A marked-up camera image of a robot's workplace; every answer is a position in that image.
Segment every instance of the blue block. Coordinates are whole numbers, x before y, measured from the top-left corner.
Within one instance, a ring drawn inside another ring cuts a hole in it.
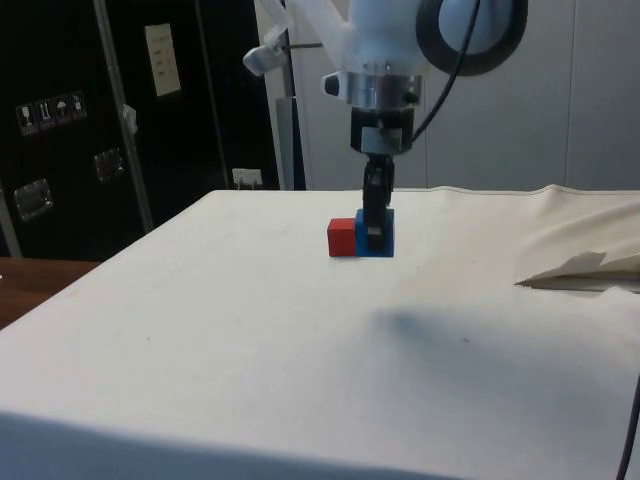
[[[370,258],[393,258],[395,254],[395,213],[393,210],[387,210],[387,226],[391,235],[387,239],[387,245],[384,252],[370,252],[367,245],[367,227],[364,224],[364,211],[358,210],[356,215],[356,257]]]

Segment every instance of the black wire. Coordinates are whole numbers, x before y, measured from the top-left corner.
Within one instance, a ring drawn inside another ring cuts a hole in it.
[[[629,420],[629,430],[627,431],[627,440],[624,444],[624,452],[622,460],[620,460],[620,468],[616,480],[624,480],[627,476],[629,463],[631,462],[631,453],[633,452],[633,444],[636,441],[636,432],[638,431],[638,418],[640,417],[640,377],[638,378],[638,386],[636,387],[636,396],[633,399],[633,407],[631,409],[631,420]]]
[[[456,79],[460,74],[460,70],[462,69],[464,60],[467,57],[467,52],[469,51],[469,45],[471,44],[471,37],[473,36],[473,31],[476,28],[476,21],[478,20],[478,12],[480,11],[480,2],[481,0],[476,0],[476,5],[473,9],[473,15],[471,16],[471,20],[469,21],[469,27],[467,28],[467,33],[465,34],[464,41],[462,42],[462,49],[460,50],[460,54],[458,55],[458,60],[456,61],[456,65],[453,69],[453,72],[451,72],[451,75],[449,76],[449,81],[447,82],[447,85],[444,87],[444,90],[440,94],[440,98],[438,99],[436,104],[433,106],[433,109],[431,110],[429,115],[427,115],[427,118],[424,120],[424,122],[422,122],[422,125],[418,127],[418,129],[416,130],[416,133],[413,135],[414,142],[418,140],[418,138],[420,138],[420,135],[422,135],[425,132],[425,130],[429,127],[429,125],[431,125],[431,122],[433,121],[433,119],[436,118],[436,115],[438,115],[438,112],[442,108],[442,105],[444,105],[444,102],[447,100],[447,97],[449,96],[449,94],[451,93],[451,89],[453,88],[453,84],[456,82]]]

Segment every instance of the red cube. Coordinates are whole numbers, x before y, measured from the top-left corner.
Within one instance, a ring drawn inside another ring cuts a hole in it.
[[[330,257],[356,256],[355,218],[334,218],[327,229]]]

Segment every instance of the white wall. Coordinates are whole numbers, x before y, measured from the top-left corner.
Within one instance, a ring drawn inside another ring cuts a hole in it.
[[[348,0],[334,1],[346,12]],[[640,188],[640,2],[530,0],[529,9],[516,53],[460,79],[428,134],[397,158],[398,187]],[[317,41],[294,14],[291,41]],[[366,160],[349,147],[350,109],[319,88],[333,70],[321,49],[294,55],[308,184],[360,188]],[[427,76],[427,106],[445,81]]]

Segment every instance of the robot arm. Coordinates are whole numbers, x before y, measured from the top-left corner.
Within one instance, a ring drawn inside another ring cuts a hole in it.
[[[265,46],[245,57],[255,74],[286,61],[277,37],[292,25],[280,0],[262,3],[278,25]],[[322,88],[352,106],[351,147],[369,157],[363,192],[368,249],[382,252],[393,234],[387,215],[393,158],[409,151],[417,138],[414,108],[421,76],[434,65],[451,75],[450,90],[458,75],[498,67],[522,39],[528,0],[350,0],[348,19],[331,0],[289,3],[305,14],[339,70],[323,79]]]

